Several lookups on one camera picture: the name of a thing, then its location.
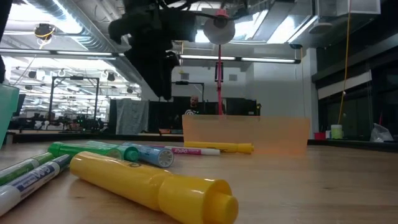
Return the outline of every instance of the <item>plastic bag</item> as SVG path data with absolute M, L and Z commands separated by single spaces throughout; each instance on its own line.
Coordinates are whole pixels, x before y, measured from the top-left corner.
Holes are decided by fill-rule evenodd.
M 394 140 L 387 128 L 378 124 L 373 125 L 374 127 L 371 134 L 371 142 L 384 142 Z

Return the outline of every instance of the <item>table surface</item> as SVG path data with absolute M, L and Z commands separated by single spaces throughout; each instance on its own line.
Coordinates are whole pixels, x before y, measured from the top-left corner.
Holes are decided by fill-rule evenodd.
M 45 152 L 49 144 L 3 146 L 0 169 Z M 227 180 L 239 201 L 236 223 L 398 223 L 398 154 L 309 146 L 305 156 L 176 155 L 169 170 Z M 0 223 L 177 222 L 66 171 Z

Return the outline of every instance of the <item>pink marker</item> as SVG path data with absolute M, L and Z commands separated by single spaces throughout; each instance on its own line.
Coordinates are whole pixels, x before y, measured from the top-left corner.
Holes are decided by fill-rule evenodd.
M 220 150 L 218 149 L 200 149 L 191 147 L 178 147 L 178 146 L 152 146 L 152 147 L 162 147 L 165 149 L 170 149 L 176 154 L 191 154 L 191 155 L 207 155 L 207 156 L 219 156 Z

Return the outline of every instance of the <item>blue marker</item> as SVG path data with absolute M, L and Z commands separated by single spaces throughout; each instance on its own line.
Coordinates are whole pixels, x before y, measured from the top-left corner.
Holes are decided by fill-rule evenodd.
M 0 187 L 0 217 L 68 167 L 69 155 L 46 162 Z
M 122 146 L 135 147 L 139 151 L 140 160 L 160 168 L 168 168 L 173 164 L 174 161 L 174 154 L 170 149 L 142 146 L 131 142 L 125 142 Z

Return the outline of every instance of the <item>yellow highlighter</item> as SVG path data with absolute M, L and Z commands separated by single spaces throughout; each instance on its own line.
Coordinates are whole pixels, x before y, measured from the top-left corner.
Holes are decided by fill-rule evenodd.
M 222 143 L 222 142 L 184 142 L 185 147 L 199 147 L 208 149 L 219 149 L 227 153 L 246 153 L 251 154 L 254 146 L 251 143 Z
M 70 163 L 79 178 L 186 224 L 229 224 L 238 201 L 225 180 L 185 177 L 135 162 L 80 152 Z

